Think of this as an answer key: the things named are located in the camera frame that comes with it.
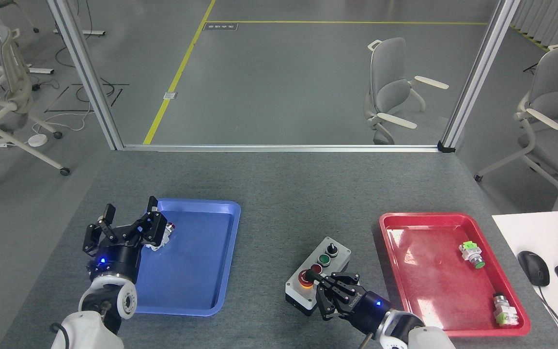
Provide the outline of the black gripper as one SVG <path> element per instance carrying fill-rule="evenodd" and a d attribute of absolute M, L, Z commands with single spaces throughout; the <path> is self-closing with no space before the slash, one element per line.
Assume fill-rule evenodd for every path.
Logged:
<path fill-rule="evenodd" d="M 306 270 L 306 281 L 317 281 L 317 309 L 324 321 L 339 317 L 347 320 L 364 334 L 375 334 L 386 314 L 392 309 L 391 303 L 375 292 L 366 291 L 358 284 L 359 276 L 354 272 L 332 272 L 321 275 L 314 270 Z M 344 303 L 346 297 L 354 300 Z"/>
<path fill-rule="evenodd" d="M 163 239 L 168 220 L 158 210 L 158 200 L 149 196 L 147 212 L 133 223 L 131 242 L 134 246 L 117 245 L 120 242 L 111 227 L 116 208 L 107 204 L 106 210 L 97 223 L 87 226 L 83 251 L 94 256 L 87 263 L 90 280 L 99 276 L 117 276 L 137 283 L 141 264 L 142 245 L 158 247 Z"/>

